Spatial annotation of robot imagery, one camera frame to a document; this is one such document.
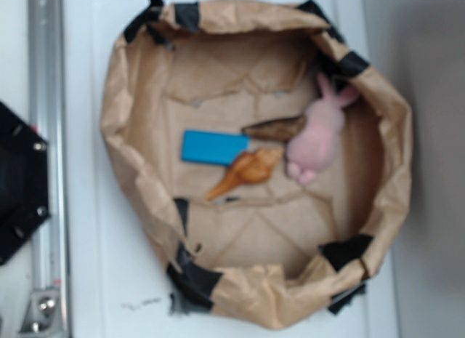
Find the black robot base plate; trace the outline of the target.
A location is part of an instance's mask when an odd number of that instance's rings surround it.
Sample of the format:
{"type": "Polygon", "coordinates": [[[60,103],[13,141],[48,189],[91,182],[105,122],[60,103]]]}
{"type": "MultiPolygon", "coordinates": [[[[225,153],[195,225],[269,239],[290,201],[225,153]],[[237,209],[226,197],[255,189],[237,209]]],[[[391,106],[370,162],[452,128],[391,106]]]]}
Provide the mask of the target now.
{"type": "Polygon", "coordinates": [[[1,104],[1,264],[49,217],[48,143],[1,104]]]}

